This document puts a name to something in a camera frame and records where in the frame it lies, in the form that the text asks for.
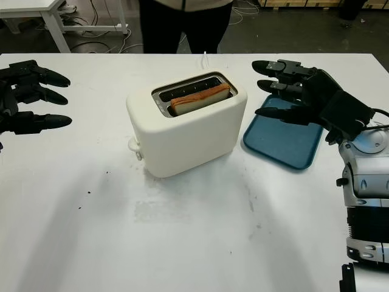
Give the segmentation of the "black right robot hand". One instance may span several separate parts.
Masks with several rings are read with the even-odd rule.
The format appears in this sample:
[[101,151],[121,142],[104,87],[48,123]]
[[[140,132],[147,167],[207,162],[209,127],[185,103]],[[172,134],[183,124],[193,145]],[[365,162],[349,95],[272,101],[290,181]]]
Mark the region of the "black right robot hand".
[[257,81],[260,89],[294,104],[290,109],[260,108],[256,115],[296,125],[315,123],[328,130],[325,141],[329,145],[343,141],[341,132],[322,117],[330,100],[342,89],[325,71],[290,60],[257,60],[252,62],[252,68],[261,75],[276,78]]

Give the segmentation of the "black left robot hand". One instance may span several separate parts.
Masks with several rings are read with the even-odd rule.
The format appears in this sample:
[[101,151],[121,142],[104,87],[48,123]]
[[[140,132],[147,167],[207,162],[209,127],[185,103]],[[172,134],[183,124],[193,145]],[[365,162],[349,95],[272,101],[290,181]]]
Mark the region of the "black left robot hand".
[[39,100],[57,105],[68,104],[67,98],[44,85],[66,88],[71,81],[55,71],[42,68],[35,60],[13,63],[1,69],[1,133],[38,134],[71,124],[72,119],[67,116],[37,115],[19,110],[19,103],[29,104]]

